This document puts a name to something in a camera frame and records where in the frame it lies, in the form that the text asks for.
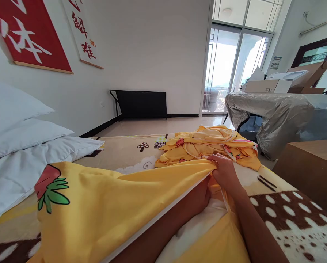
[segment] baseboard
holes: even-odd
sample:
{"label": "baseboard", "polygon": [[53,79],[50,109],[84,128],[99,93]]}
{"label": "baseboard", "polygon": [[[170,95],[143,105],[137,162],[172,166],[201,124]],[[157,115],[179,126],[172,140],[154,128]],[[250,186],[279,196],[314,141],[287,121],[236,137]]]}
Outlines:
{"label": "baseboard", "polygon": [[167,114],[168,118],[177,118],[177,117],[199,117],[198,113],[188,113],[188,114]]}
{"label": "baseboard", "polygon": [[121,119],[121,115],[117,116],[111,120],[109,120],[108,122],[105,122],[103,124],[101,124],[100,126],[82,134],[80,137],[81,138],[89,138],[89,137],[94,137],[96,134],[98,134],[100,131],[106,129],[107,127],[111,126],[112,124],[114,124],[115,122],[119,121]]}

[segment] hand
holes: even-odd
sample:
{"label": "hand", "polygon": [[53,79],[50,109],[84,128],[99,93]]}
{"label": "hand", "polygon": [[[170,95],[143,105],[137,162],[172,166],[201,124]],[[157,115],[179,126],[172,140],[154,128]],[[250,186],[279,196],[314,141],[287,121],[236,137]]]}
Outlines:
{"label": "hand", "polygon": [[216,179],[217,183],[233,197],[233,199],[235,199],[240,193],[245,192],[236,175],[232,160],[219,153],[209,156],[207,160],[217,162],[218,168],[212,171],[213,177]]}
{"label": "hand", "polygon": [[205,209],[211,198],[211,192],[208,189],[209,181],[210,176],[206,177],[172,208],[175,216],[179,217],[180,222],[185,224]]}

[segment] table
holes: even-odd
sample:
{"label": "table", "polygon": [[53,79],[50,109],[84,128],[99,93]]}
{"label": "table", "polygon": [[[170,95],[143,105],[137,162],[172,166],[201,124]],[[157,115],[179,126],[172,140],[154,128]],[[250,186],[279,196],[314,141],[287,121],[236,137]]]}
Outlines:
{"label": "table", "polygon": [[225,101],[236,130],[251,114],[262,116],[257,142],[270,160],[288,142],[327,139],[327,95],[232,92]]}

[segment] sliding glass door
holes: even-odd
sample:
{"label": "sliding glass door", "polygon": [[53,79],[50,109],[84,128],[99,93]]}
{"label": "sliding glass door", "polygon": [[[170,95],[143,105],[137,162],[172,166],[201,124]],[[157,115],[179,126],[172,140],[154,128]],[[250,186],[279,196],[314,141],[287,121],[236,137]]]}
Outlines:
{"label": "sliding glass door", "polygon": [[212,24],[202,114],[223,114],[241,29]]}
{"label": "sliding glass door", "polygon": [[262,68],[272,34],[212,24],[202,114],[226,114],[225,96]]}

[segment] pillowcase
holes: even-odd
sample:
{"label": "pillowcase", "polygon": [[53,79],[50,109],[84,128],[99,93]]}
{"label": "pillowcase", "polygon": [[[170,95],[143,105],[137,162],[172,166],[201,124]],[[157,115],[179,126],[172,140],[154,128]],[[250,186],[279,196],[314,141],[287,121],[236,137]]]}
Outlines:
{"label": "pillowcase", "polygon": [[73,162],[103,144],[103,141],[65,136],[0,158],[0,216],[34,192],[34,185],[47,164]]}
{"label": "pillowcase", "polygon": [[52,108],[31,95],[0,82],[0,132],[20,121],[51,112],[54,112]]}
{"label": "pillowcase", "polygon": [[73,131],[38,119],[21,121],[0,133],[0,157],[69,135]]}

